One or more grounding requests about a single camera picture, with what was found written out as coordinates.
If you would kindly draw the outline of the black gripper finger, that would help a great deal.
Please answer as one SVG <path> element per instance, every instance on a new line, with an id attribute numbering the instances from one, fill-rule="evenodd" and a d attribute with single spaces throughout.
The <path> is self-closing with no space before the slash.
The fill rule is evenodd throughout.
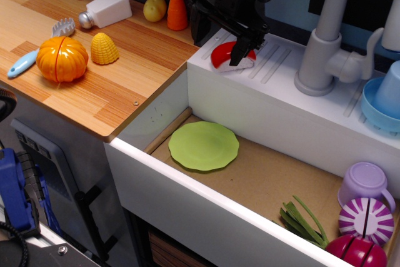
<path id="1" fill-rule="evenodd" d="M 255 37 L 251 41 L 251 49 L 260 50 L 265 43 L 264 37 Z"/>
<path id="2" fill-rule="evenodd" d="M 237 66 L 243 58 L 249 53 L 249 45 L 245 42 L 237 40 L 235 45 L 232 47 L 230 66 Z"/>

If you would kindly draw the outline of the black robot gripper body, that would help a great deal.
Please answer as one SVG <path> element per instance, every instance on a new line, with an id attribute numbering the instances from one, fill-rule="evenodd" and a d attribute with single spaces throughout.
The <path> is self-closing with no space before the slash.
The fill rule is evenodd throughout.
<path id="1" fill-rule="evenodd" d="M 211 23 L 243 39 L 251 46 L 255 37 L 269 32 L 266 17 L 257 6 L 270 0 L 190 0 L 191 35 L 195 45 L 209 34 Z"/>

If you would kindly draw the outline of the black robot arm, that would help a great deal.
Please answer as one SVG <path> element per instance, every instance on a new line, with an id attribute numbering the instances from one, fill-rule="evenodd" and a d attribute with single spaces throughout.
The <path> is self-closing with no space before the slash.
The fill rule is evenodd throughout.
<path id="1" fill-rule="evenodd" d="M 211 23 L 218 24 L 236 37 L 231 66 L 237 66 L 254 49 L 260 49 L 269 32 L 266 17 L 258 4 L 270 0 L 191 0 L 191 35 L 196 45 L 208 35 Z"/>

